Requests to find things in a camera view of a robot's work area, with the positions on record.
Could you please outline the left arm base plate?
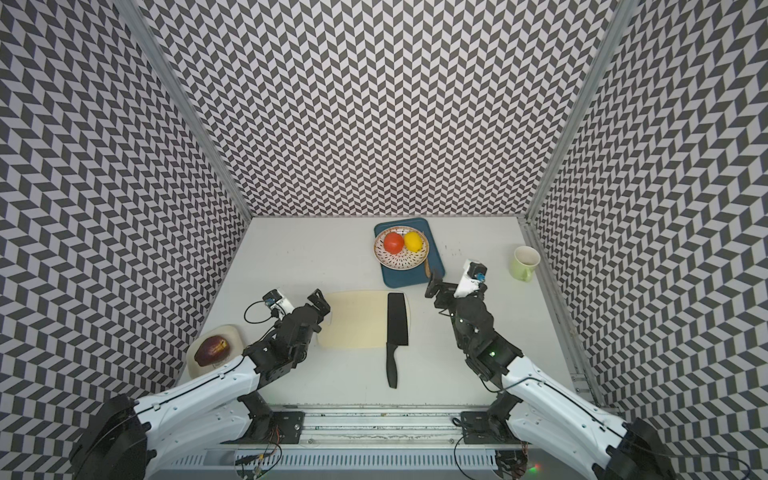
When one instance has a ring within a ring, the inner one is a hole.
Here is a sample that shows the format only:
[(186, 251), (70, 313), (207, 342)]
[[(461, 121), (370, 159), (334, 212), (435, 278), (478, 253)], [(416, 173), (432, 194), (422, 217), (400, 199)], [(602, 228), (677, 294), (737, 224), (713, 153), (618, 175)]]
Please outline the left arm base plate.
[(254, 417), (240, 444), (298, 444), (304, 428), (304, 411), (275, 411)]

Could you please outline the aluminium front rail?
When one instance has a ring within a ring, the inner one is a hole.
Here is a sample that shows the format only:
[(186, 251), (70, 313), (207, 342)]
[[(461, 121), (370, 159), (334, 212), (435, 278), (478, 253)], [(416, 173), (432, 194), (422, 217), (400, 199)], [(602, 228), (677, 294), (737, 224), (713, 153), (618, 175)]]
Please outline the aluminium front rail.
[[(298, 444), (308, 444), (312, 439), (322, 442), (439, 442), (451, 433), (461, 431), (458, 418), (460, 414), (447, 410), (305, 410), (304, 428)], [(506, 420), (513, 434), (521, 441), (528, 441), (539, 446), (550, 440), (576, 440), (581, 434), (588, 439), (607, 443), (613, 435), (623, 438), (628, 430), (619, 419), (613, 424), (607, 418), (581, 419), (576, 422), (576, 430), (570, 433), (563, 426), (545, 419), (539, 413), (523, 404), (511, 410), (504, 418), (500, 413), (487, 411)], [(147, 413), (138, 414), (133, 422), (141, 432), (147, 434), (152, 449), (159, 447), (159, 442), (169, 439), (173, 434), (182, 436), (185, 447), (192, 446), (192, 429), (200, 427), (202, 437), (201, 448), (207, 448), (218, 443), (240, 444), (237, 440), (245, 433), (254, 417), (272, 413), (266, 411), (252, 414), (241, 403), (234, 406), (222, 406), (207, 414), (181, 421), (176, 426), (169, 423), (170, 415), (160, 414), (154, 418), (156, 411), (150, 409)]]

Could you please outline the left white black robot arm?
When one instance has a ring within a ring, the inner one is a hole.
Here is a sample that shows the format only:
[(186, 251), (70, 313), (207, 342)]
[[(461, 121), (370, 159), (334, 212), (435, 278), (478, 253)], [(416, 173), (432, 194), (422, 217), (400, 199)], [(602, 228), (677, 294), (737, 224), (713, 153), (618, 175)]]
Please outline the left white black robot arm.
[(146, 479), (203, 447), (269, 425), (260, 389), (303, 362), (331, 307), (321, 290), (293, 307), (278, 291), (265, 302), (280, 318), (236, 359), (162, 393), (118, 394), (90, 418), (69, 454), (76, 479)]

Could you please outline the teal rectangular tray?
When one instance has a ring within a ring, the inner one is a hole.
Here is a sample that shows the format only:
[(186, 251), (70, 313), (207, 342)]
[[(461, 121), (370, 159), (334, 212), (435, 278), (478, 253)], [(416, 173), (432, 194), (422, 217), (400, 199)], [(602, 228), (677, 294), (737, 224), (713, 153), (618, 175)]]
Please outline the teal rectangular tray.
[(397, 289), (426, 284), (429, 282), (431, 274), (436, 274), (440, 277), (445, 274), (445, 269), (440, 254), (437, 251), (430, 225), (425, 218), (416, 217), (379, 223), (373, 228), (374, 237), (377, 237), (379, 234), (392, 227), (410, 227), (424, 234), (426, 237), (424, 244), (429, 244), (430, 252), (424, 262), (419, 266), (408, 270), (393, 270), (386, 266), (381, 266), (382, 279), (387, 287)]

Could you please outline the dark red fruit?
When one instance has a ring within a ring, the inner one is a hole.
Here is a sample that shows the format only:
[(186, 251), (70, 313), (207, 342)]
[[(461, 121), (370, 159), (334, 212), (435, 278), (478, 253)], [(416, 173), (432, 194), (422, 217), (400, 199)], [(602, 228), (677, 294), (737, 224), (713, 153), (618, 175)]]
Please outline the dark red fruit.
[(199, 367), (207, 367), (225, 361), (230, 352), (230, 342), (224, 336), (213, 335), (202, 341), (193, 360)]

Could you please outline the red tomato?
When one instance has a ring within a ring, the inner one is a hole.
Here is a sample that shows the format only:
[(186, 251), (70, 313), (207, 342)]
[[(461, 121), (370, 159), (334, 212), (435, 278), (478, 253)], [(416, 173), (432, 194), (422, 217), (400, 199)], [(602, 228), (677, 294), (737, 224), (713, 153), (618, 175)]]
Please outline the red tomato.
[(391, 255), (398, 255), (404, 248), (404, 245), (403, 236), (396, 231), (389, 232), (383, 239), (383, 248)]

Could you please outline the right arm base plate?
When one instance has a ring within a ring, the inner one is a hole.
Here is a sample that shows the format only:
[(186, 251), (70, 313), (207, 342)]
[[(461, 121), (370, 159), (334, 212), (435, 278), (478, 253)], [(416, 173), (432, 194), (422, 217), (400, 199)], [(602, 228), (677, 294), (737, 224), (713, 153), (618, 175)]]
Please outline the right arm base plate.
[(458, 418), (464, 442), (470, 445), (521, 445), (506, 420), (485, 411), (463, 411)]

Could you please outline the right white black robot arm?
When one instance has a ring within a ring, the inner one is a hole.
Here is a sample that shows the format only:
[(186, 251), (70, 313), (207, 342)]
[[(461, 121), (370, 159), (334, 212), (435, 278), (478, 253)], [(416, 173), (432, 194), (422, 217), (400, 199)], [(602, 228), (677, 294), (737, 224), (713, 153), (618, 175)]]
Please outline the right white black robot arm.
[(446, 313), (467, 366), (499, 402), (503, 432), (532, 444), (586, 479), (672, 479), (676, 472), (657, 431), (626, 422), (567, 389), (494, 328), (484, 294), (487, 269), (469, 263), (457, 283), (431, 275), (425, 295)]

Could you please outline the patterned ceramic plate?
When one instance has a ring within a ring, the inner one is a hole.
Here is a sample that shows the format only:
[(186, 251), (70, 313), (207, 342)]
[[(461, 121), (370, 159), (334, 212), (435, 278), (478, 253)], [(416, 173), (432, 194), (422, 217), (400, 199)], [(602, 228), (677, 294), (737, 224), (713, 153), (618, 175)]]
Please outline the patterned ceramic plate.
[[(408, 269), (417, 267), (422, 262), (424, 262), (425, 257), (430, 252), (429, 244), (423, 244), (422, 250), (417, 253), (408, 251), (405, 248), (405, 246), (398, 255), (391, 255), (387, 253), (383, 248), (383, 239), (391, 231), (396, 231), (402, 236), (404, 236), (409, 231), (418, 232), (417, 230), (412, 229), (410, 227), (392, 227), (385, 230), (384, 232), (379, 234), (377, 237), (375, 237), (375, 240), (373, 243), (373, 253), (377, 261), (382, 266), (386, 266), (393, 270), (408, 270)], [(421, 235), (423, 242), (425, 242), (426, 241), (425, 235), (420, 232), (418, 233)]]

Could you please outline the beige small plate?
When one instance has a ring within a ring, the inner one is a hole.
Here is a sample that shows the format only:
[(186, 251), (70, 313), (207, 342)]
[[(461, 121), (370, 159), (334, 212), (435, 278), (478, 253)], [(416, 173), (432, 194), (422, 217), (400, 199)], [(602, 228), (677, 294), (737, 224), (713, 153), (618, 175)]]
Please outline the beige small plate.
[[(210, 337), (213, 335), (224, 336), (230, 342), (231, 352), (228, 358), (219, 364), (215, 364), (207, 367), (199, 367), (194, 362), (193, 356), (196, 350), (198, 349), (198, 346), (202, 343), (202, 341), (205, 340), (207, 337)], [(198, 378), (203, 374), (209, 373), (219, 367), (224, 366), (227, 362), (233, 359), (236, 359), (242, 354), (243, 350), (244, 350), (243, 340), (241, 338), (239, 330), (235, 325), (227, 324), (221, 327), (217, 327), (211, 330), (210, 332), (203, 334), (199, 339), (195, 340), (190, 346), (187, 352), (187, 374), (190, 379)]]

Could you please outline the cream cutting board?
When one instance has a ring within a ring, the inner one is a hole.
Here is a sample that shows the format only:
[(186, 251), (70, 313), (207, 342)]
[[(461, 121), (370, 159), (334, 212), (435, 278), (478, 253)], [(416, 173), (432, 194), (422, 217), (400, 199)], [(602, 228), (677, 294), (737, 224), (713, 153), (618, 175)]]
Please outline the cream cutting board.
[(326, 349), (384, 348), (391, 291), (345, 291), (326, 296), (331, 312), (318, 334)]

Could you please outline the black cleaver knife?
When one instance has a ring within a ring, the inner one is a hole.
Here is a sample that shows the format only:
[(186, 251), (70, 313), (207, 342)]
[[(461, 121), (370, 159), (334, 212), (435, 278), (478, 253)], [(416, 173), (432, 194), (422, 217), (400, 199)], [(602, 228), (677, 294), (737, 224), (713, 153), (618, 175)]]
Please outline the black cleaver knife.
[(403, 293), (392, 292), (387, 296), (386, 377), (388, 386), (398, 387), (398, 370), (395, 352), (409, 345), (408, 309)]

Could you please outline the light green mug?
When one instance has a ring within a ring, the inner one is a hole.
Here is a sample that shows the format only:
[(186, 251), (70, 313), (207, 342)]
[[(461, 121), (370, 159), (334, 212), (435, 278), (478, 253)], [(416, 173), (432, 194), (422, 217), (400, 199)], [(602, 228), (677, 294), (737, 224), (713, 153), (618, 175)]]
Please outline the light green mug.
[(540, 253), (530, 246), (519, 246), (513, 252), (510, 264), (511, 276), (522, 282), (530, 282), (540, 264)]

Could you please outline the yellow lemon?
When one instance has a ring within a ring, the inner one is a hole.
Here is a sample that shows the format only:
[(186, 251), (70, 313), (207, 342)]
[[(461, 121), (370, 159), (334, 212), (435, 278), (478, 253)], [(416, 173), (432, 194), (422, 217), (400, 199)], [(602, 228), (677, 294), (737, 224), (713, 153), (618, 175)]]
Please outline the yellow lemon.
[(405, 248), (413, 253), (417, 253), (423, 248), (423, 240), (421, 235), (416, 231), (409, 231), (403, 236)]

